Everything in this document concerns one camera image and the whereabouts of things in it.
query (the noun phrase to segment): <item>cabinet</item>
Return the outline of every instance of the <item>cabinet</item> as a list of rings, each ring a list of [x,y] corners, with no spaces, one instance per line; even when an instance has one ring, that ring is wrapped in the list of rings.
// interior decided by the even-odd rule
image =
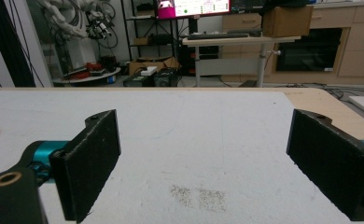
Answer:
[[[259,14],[235,14],[223,17],[223,31],[231,29],[257,28],[261,22]],[[344,7],[315,7],[311,29],[342,28],[341,44],[337,49],[333,71],[290,72],[276,71],[277,56],[268,54],[265,81],[268,83],[324,83],[364,85],[364,6],[351,3]],[[278,49],[269,46],[268,51]],[[225,46],[222,57],[241,58],[257,55],[255,46]],[[253,74],[223,76],[224,81],[244,82],[255,79]]]
[[[176,24],[173,25],[175,21],[159,21],[154,16],[154,12],[150,13],[151,15],[137,16],[134,0],[129,1],[128,10],[126,10],[125,1],[120,0],[120,2],[131,61],[133,60],[132,50],[134,49],[137,50],[138,57],[144,56],[143,48],[146,48],[147,52],[156,51],[156,56],[159,57],[175,56],[175,43],[177,40],[177,37],[175,37],[177,32],[174,30],[177,27]],[[168,40],[162,41],[163,43],[153,42],[153,36]]]

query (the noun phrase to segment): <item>robotic arm in background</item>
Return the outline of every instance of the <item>robotic arm in background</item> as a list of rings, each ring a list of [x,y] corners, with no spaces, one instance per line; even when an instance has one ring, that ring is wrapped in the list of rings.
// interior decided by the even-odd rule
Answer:
[[[38,0],[45,9],[45,18],[49,24],[57,26],[63,32],[64,39],[101,39],[112,34],[107,27],[114,26],[111,12],[105,10],[104,1],[98,0]],[[67,21],[61,11],[73,9],[73,19]],[[83,12],[89,24],[83,27]]]

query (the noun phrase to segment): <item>computer monitor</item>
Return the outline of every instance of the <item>computer monitor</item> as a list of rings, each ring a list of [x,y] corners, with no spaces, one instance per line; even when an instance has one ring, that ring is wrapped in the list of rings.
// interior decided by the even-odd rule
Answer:
[[[231,0],[157,0],[159,20],[199,18],[229,14]]]

